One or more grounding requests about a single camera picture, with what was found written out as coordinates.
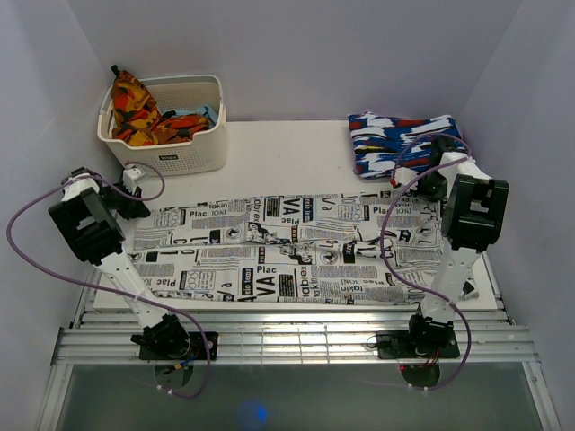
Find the newspaper print trousers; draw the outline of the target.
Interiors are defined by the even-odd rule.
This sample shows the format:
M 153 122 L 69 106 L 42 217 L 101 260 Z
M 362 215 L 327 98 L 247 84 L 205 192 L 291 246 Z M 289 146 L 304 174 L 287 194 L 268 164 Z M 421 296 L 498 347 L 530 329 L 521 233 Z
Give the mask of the newspaper print trousers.
M 441 259 L 440 207 L 387 191 L 201 202 L 137 220 L 126 249 L 163 299 L 412 304 Z

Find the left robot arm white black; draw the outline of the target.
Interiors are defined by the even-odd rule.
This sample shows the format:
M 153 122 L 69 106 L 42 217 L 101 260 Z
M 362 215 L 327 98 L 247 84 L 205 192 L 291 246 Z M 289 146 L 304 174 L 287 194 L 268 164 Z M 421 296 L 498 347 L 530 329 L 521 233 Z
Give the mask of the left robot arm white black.
M 79 168 L 63 181 L 63 197 L 49 215 L 75 256 L 99 269 L 136 315 L 141 332 L 131 341 L 161 358 L 180 359 L 190 353 L 190 336 L 176 315 L 153 305 L 155 297 L 124 250 L 126 237 L 115 218 L 150 215 L 141 200 L 144 176 L 131 164 L 120 182 L 108 186 L 95 172 Z

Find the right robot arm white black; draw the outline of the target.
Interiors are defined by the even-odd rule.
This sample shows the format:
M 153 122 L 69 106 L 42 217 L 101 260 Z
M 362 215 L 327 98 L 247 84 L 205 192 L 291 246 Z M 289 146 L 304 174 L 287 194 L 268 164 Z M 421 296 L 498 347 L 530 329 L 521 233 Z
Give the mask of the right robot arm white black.
M 455 308 L 473 265 L 500 238 L 509 184 L 485 174 L 448 134 L 432 139 L 430 166 L 436 170 L 420 179 L 416 190 L 447 201 L 441 216 L 442 254 L 432 292 L 410 318 L 405 343 L 415 356 L 457 358 Z

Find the orange camouflage trousers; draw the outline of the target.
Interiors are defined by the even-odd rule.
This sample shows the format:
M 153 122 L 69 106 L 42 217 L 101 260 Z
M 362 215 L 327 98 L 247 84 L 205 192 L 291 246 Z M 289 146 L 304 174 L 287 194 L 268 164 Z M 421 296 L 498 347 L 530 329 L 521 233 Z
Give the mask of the orange camouflage trousers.
M 200 115 L 165 119 L 154 96 L 135 76 L 116 65 L 111 71 L 114 139 L 133 147 L 171 145 L 189 142 L 198 132 L 214 127 Z

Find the cream perforated plastic basket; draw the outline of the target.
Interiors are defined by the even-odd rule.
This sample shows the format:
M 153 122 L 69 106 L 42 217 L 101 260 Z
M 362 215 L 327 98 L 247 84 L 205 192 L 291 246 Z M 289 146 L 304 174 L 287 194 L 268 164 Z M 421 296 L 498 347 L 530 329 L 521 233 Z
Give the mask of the cream perforated plastic basket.
M 226 105 L 223 87 L 215 75 L 176 75 L 147 78 L 142 81 L 158 103 L 162 113 L 170 110 L 196 110 L 209 106 L 217 114 L 217 123 L 209 130 L 193 135 L 189 142 L 134 147 L 114 139 L 111 90 L 100 107 L 97 136 L 121 163 L 141 162 L 154 166 L 164 176 L 214 171 L 223 167 L 228 153 Z

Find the light blue garment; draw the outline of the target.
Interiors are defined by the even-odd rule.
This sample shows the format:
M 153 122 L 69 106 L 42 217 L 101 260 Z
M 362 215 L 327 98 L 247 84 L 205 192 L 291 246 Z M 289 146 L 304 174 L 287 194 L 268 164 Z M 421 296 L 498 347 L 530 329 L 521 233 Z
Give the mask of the light blue garment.
M 162 115 L 165 119 L 176 116 L 200 115 L 206 118 L 211 126 L 215 126 L 219 120 L 218 114 L 208 105 L 202 105 L 194 110 L 166 110 Z

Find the aluminium rail frame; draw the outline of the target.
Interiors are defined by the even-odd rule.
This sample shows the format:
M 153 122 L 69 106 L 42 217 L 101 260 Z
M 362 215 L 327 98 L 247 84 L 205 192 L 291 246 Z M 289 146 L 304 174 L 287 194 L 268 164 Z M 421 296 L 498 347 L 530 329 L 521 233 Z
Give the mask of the aluminium rail frame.
M 545 430 L 558 430 L 540 357 L 529 329 L 509 318 L 487 256 L 475 265 L 481 296 L 463 304 L 467 323 L 456 322 L 459 342 L 473 336 L 473 363 L 518 363 L 528 394 Z M 40 428 L 53 429 L 75 365 L 136 365 L 137 347 L 129 340 L 137 319 L 119 300 L 109 309 L 98 295 L 82 292 L 75 317 L 58 333 L 52 359 L 49 395 Z M 191 302 L 190 314 L 206 331 L 219 335 L 217 365 L 375 365 L 376 351 L 367 347 L 380 330 L 406 328 L 413 306 L 331 306 L 320 304 Z

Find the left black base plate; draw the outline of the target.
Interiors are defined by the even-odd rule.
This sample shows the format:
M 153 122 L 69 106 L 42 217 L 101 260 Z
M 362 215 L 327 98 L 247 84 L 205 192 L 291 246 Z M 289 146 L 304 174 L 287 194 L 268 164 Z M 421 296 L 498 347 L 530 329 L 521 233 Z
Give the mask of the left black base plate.
M 154 353 L 152 350 L 146 347 L 140 347 L 137 358 L 145 361 L 161 361 L 161 360 L 172 360 L 182 362 L 184 360 L 205 360 L 209 357 L 211 360 L 217 359 L 217 348 L 219 341 L 219 333 L 215 331 L 206 331 L 206 339 L 209 347 L 209 356 L 207 356 L 207 350 L 205 348 L 203 338 L 199 332 L 190 332 L 190 347 L 187 353 L 181 357 L 171 357 L 167 355 L 159 355 Z

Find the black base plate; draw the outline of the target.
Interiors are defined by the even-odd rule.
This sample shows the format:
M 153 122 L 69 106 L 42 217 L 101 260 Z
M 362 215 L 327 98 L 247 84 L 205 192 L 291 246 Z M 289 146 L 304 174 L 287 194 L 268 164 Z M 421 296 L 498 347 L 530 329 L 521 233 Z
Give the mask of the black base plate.
M 455 359 L 460 350 L 455 337 L 444 347 L 436 341 L 416 339 L 407 330 L 384 330 L 376 334 L 376 349 L 380 359 Z
M 219 333 L 215 331 L 206 331 L 206 339 L 209 347 L 209 356 L 207 356 L 207 350 L 205 348 L 203 338 L 199 332 L 190 332 L 190 347 L 187 353 L 181 357 L 171 357 L 167 355 L 159 355 L 154 353 L 152 350 L 146 347 L 140 347 L 137 358 L 145 361 L 161 361 L 161 360 L 172 360 L 182 362 L 184 360 L 205 360 L 209 357 L 211 360 L 217 359 L 217 348 L 219 341 Z

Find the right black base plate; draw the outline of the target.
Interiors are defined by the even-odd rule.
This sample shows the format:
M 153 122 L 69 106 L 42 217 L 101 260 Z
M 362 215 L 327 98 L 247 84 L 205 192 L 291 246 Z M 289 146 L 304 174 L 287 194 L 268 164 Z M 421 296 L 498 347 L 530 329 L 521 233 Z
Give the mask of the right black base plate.
M 444 347 L 436 341 L 416 339 L 407 330 L 384 330 L 376 334 L 376 349 L 380 359 L 455 359 L 460 350 L 455 337 Z

